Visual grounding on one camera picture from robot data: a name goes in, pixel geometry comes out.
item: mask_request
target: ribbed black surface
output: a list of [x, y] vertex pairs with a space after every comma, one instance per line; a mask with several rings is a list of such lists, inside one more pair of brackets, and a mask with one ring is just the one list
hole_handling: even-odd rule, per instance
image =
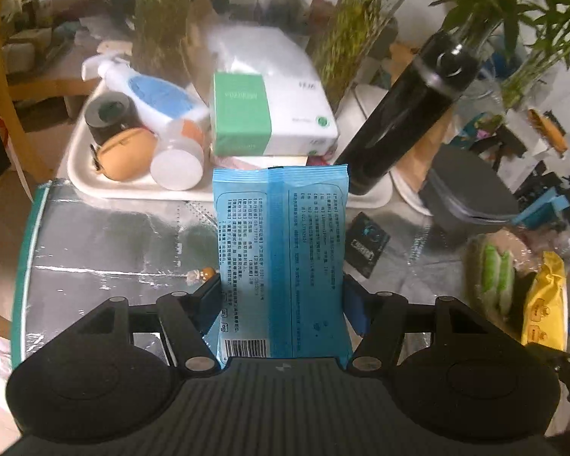
[[235, 359], [189, 380], [154, 422], [122, 439], [70, 446], [25, 437], [8, 456], [553, 455], [541, 437], [504, 445], [445, 439], [410, 421], [376, 379], [333, 359]]

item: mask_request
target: black card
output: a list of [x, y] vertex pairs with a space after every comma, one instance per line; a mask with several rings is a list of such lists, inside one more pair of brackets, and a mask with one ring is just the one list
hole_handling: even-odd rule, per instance
[[374, 271], [390, 236], [365, 213], [357, 214], [347, 231], [344, 259], [362, 276], [369, 278]]

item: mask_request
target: white tray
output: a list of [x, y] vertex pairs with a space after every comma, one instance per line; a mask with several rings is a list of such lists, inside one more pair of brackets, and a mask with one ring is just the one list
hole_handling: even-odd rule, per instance
[[[74, 186], [84, 194], [102, 199], [152, 199], [161, 201], [213, 201], [211, 181], [213, 167], [205, 162], [205, 174], [201, 182], [191, 190], [167, 190], [160, 187], [150, 174], [130, 182], [114, 182], [102, 174], [97, 174], [89, 145], [93, 137], [86, 122], [84, 111], [89, 102], [106, 90], [103, 81], [88, 98], [72, 133], [70, 152], [67, 159], [67, 173]], [[393, 183], [386, 175], [368, 194], [349, 194], [347, 207], [370, 209], [385, 205], [393, 194]]]

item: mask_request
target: black round pad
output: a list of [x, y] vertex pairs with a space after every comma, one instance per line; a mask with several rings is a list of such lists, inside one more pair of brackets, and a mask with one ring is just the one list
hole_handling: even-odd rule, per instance
[[174, 383], [155, 355], [109, 335], [90, 334], [34, 353], [11, 375], [6, 397], [25, 433], [90, 443], [149, 423], [166, 406]]
[[520, 345], [503, 348], [469, 336], [420, 350], [394, 369], [392, 394], [402, 411], [459, 440], [503, 442], [544, 433], [559, 402], [555, 373]]

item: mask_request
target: cardboard box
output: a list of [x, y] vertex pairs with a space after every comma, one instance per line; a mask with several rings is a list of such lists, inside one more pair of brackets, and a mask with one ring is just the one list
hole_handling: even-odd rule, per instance
[[338, 128], [320, 81], [217, 72], [211, 97], [217, 156], [324, 155]]

